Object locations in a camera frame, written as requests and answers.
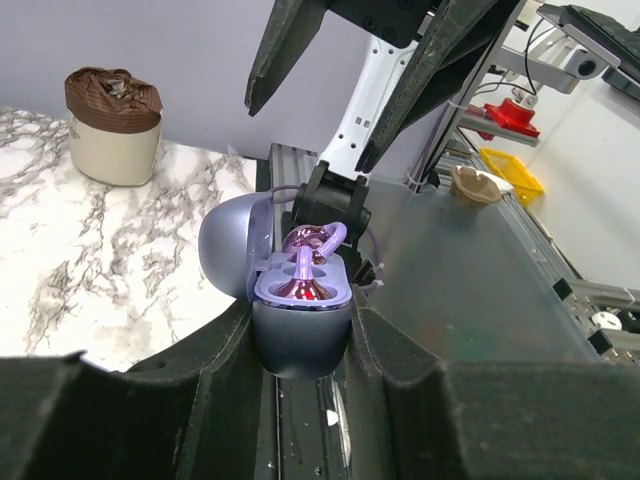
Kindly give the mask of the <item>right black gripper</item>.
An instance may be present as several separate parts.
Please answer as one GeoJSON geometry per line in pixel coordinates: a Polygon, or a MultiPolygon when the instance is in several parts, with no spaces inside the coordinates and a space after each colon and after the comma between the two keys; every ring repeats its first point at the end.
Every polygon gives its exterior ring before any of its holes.
{"type": "Polygon", "coordinates": [[[275,0],[248,77],[245,106],[255,116],[272,98],[318,33],[327,10],[394,47],[406,48],[421,39],[359,157],[356,170],[369,173],[399,133],[460,91],[517,5],[516,1],[275,0]],[[423,35],[421,26],[429,14],[435,17],[423,35]]]}

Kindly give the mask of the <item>lavender earbud charging case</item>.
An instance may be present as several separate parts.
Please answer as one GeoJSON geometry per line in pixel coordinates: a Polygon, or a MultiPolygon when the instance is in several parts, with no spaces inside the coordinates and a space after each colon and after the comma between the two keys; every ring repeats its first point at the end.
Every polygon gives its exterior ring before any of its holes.
{"type": "Polygon", "coordinates": [[[304,301],[274,295],[294,274],[296,262],[274,245],[275,200],[270,192],[235,197],[204,217],[198,237],[201,268],[209,282],[251,305],[260,359],[276,377],[315,380],[340,363],[351,328],[352,288],[337,250],[315,279],[330,300],[304,301]]]}

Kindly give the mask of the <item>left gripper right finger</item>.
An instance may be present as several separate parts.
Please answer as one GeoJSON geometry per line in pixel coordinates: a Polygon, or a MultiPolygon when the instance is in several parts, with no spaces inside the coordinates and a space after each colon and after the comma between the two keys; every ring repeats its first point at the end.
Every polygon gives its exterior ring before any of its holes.
{"type": "Polygon", "coordinates": [[[635,479],[639,371],[447,362],[355,289],[345,354],[356,479],[635,479]]]}

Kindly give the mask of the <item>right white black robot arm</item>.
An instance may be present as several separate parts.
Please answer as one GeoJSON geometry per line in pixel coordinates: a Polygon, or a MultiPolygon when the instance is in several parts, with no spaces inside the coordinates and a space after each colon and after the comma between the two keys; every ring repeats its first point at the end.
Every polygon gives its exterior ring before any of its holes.
{"type": "Polygon", "coordinates": [[[298,190],[296,224],[340,221],[354,242],[370,213],[367,182],[406,128],[452,99],[523,9],[520,1],[276,1],[246,87],[256,115],[333,12],[369,35],[339,127],[298,190]]]}

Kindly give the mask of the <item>purple earbud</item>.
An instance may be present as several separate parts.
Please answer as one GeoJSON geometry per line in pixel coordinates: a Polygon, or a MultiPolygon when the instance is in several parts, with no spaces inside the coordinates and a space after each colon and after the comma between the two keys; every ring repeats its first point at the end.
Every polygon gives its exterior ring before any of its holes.
{"type": "Polygon", "coordinates": [[[287,234],[282,251],[290,253],[290,262],[295,263],[297,252],[304,246],[312,250],[314,265],[324,265],[329,257],[346,239],[347,228],[341,222],[326,225],[300,225],[287,234]]]}
{"type": "Polygon", "coordinates": [[[313,253],[311,247],[303,246],[296,254],[296,266],[292,278],[277,287],[274,295],[290,300],[324,301],[332,298],[313,274],[313,253]]]}

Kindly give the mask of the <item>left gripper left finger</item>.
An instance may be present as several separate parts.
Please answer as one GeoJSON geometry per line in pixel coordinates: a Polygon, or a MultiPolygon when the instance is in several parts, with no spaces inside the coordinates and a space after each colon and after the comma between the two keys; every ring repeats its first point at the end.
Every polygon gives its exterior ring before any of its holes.
{"type": "Polygon", "coordinates": [[[5,479],[250,479],[262,369],[251,306],[124,373],[73,353],[1,362],[5,479]]]}

